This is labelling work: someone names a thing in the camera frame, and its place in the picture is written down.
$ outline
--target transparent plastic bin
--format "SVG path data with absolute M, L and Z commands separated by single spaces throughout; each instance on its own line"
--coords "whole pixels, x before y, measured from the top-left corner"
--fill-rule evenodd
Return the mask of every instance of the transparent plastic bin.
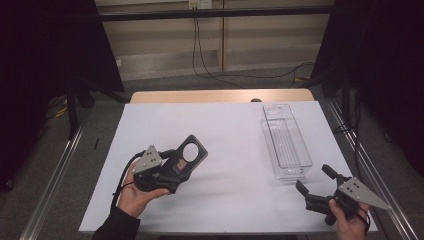
M 263 112 L 261 124 L 275 178 L 304 178 L 312 166 L 312 160 L 290 105 L 266 105 Z

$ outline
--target white table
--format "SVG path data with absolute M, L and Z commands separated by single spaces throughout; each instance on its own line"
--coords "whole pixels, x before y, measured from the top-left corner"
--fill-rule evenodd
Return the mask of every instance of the white table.
M 336 183 L 321 171 L 328 164 L 351 172 L 315 101 L 290 104 L 313 161 L 303 183 L 327 196 Z M 274 178 L 260 120 L 271 103 L 128 104 L 80 226 L 94 232 L 107 218 L 128 160 L 154 144 L 176 149 L 194 134 L 209 155 L 175 195 L 149 203 L 140 232 L 149 234 L 296 234 L 335 231 L 324 215 L 307 211 L 293 183 Z M 376 231 L 373 223 L 370 231 Z

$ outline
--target metal frame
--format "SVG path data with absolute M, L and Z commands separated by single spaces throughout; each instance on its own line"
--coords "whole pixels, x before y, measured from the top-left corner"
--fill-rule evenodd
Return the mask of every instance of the metal frame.
M 83 112 L 82 124 L 77 129 L 72 139 L 69 139 L 65 150 L 60 157 L 60 160 L 56 166 L 56 169 L 44 190 L 43 196 L 37 204 L 34 212 L 31 215 L 24 231 L 22 232 L 20 240 L 37 239 L 41 228 L 43 227 L 44 220 L 47 217 L 50 207 L 53 204 L 54 196 L 58 191 L 63 177 L 65 176 L 68 165 L 72 160 L 72 156 L 78 146 L 79 140 L 84 132 L 85 126 L 87 125 L 92 109 L 86 109 Z
M 248 16 L 275 16 L 275 15 L 313 15 L 330 14 L 335 11 L 333 6 L 311 7 L 286 7 L 286 8 L 245 8 L 245 9 L 202 9 L 202 10 L 176 10 L 161 12 L 125 12 L 101 13 L 98 15 L 65 15 L 56 16 L 72 22 L 87 21 L 134 21 L 134 20 L 159 20 L 183 18 L 216 18 L 216 17 L 248 17 Z M 352 11 L 352 8 L 337 8 L 337 11 Z
M 349 142 L 352 149 L 355 149 L 355 144 L 358 144 L 358 160 L 361 164 L 361 167 L 367 174 L 367 177 L 369 178 L 371 184 L 373 185 L 375 191 L 377 194 L 390 205 L 390 210 L 388 211 L 388 214 L 390 215 L 390 218 L 392 219 L 393 223 L 395 224 L 396 228 L 399 231 L 399 234 L 402 236 L 403 239 L 419 239 L 417 234 L 415 233 L 414 229 L 412 228 L 411 223 L 409 222 L 406 214 L 396 201 L 395 197 L 387 187 L 387 185 L 384 183 L 383 179 L 381 178 L 380 174 L 377 171 L 377 168 L 373 164 L 371 158 L 365 151 L 364 146 L 360 142 L 356 141 L 356 134 L 355 132 L 351 131 L 344 125 L 344 120 L 342 116 L 342 110 L 340 109 L 339 105 L 335 102 L 335 100 L 328 100 L 328 105 L 331 109 L 331 111 L 334 114 L 335 119 L 337 120 L 338 124 L 340 126 L 344 126 L 342 129 L 346 130 L 344 133 L 347 141 Z

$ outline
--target black cloth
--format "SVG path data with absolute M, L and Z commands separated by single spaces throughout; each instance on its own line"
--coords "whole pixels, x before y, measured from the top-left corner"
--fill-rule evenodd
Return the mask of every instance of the black cloth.
M 118 207 L 113 207 L 109 217 L 94 233 L 92 240 L 133 240 L 140 226 L 140 219 L 134 218 Z

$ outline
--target person's hand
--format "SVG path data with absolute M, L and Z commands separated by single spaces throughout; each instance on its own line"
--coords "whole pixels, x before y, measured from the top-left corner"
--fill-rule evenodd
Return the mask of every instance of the person's hand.
M 366 226 L 357 216 L 347 220 L 343 209 L 337 206 L 336 200 L 331 199 L 328 203 L 330 205 L 331 212 L 333 212 L 337 221 L 337 237 L 339 240 L 362 240 L 365 239 Z M 360 203 L 359 206 L 368 211 L 368 205 Z M 357 212 L 364 219 L 367 219 L 367 215 L 361 209 Z
M 151 192 L 142 192 L 134 186 L 134 176 L 132 172 L 136 163 L 137 162 L 132 163 L 128 169 L 123 186 L 126 184 L 128 185 L 122 189 L 118 201 L 118 208 L 135 218 L 140 216 L 151 200 L 169 194 L 168 189 L 165 188 L 156 189 Z

